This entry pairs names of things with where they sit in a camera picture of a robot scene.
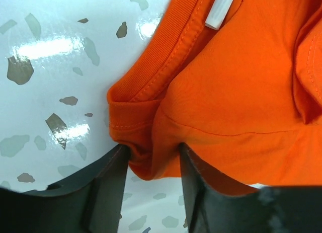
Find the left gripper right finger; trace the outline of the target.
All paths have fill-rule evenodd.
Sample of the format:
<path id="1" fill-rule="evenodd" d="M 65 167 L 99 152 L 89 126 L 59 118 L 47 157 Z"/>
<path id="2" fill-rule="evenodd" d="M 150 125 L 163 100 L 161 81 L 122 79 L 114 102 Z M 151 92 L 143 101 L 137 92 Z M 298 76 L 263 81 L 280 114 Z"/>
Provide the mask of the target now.
<path id="1" fill-rule="evenodd" d="M 244 185 L 180 144 L 189 232 L 321 232 L 321 187 Z"/>

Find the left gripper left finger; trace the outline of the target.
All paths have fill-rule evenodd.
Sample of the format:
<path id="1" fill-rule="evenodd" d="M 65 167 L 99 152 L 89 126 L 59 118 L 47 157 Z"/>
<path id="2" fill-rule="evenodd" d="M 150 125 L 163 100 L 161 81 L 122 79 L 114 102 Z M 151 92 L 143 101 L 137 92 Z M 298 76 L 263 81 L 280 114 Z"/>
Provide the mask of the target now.
<path id="1" fill-rule="evenodd" d="M 117 145 L 46 190 L 1 188 L 1 232 L 117 232 L 129 156 Z"/>

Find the orange t shirt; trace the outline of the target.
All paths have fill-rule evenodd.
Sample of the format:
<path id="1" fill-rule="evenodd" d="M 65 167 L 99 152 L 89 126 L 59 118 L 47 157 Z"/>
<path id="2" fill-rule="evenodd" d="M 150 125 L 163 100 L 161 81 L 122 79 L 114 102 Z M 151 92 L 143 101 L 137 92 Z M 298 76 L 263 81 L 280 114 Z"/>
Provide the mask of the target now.
<path id="1" fill-rule="evenodd" d="M 321 0 L 171 0 L 107 101 L 144 180 L 186 143 L 246 185 L 320 185 Z"/>

